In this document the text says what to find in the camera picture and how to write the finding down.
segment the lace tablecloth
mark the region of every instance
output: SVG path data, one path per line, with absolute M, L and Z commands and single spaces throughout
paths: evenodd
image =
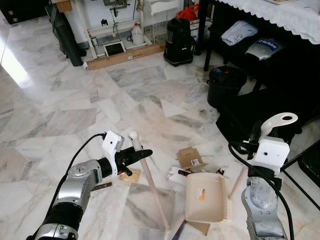
M 218 1 L 284 27 L 312 44 L 320 44 L 319 0 L 297 0 L 279 5 L 265 0 Z

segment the black bucket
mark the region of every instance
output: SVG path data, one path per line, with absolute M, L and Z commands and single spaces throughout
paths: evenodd
M 208 103 L 218 108 L 224 99 L 237 96 L 247 82 L 247 75 L 232 66 L 220 66 L 209 73 Z

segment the white wall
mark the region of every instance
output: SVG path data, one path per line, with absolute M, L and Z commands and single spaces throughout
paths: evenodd
M 180 9 L 183 7 L 183 2 L 183 0 L 179 0 Z M 102 19 L 106 19 L 109 25 L 114 24 L 111 12 L 109 10 L 109 8 L 113 8 L 112 5 L 105 6 L 103 0 L 78 0 L 78 3 L 82 8 L 88 29 L 97 29 L 102 27 Z M 121 23 L 133 19 L 135 0 L 127 0 L 127 3 L 130 4 L 130 6 L 118 10 L 118 17 L 114 18 L 115 22 Z M 78 18 L 77 9 L 74 6 L 73 1 L 71 1 L 71 5 L 73 10 L 65 12 L 65 16 L 72 28 L 75 40 L 77 43 L 87 42 L 80 19 Z M 134 19 L 140 19 L 140 14 L 138 11 L 135 11 Z

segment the black vacuum cleaner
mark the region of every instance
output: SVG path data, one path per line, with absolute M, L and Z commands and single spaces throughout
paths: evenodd
M 166 26 L 164 59 L 178 66 L 194 59 L 196 41 L 191 36 L 190 22 L 182 18 L 171 19 Z

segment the wire rack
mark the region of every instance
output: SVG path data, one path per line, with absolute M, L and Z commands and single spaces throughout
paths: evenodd
M 153 44 L 166 41 L 167 23 L 173 19 L 178 12 L 178 8 L 172 8 L 151 15 L 149 2 L 144 1 L 144 34 Z

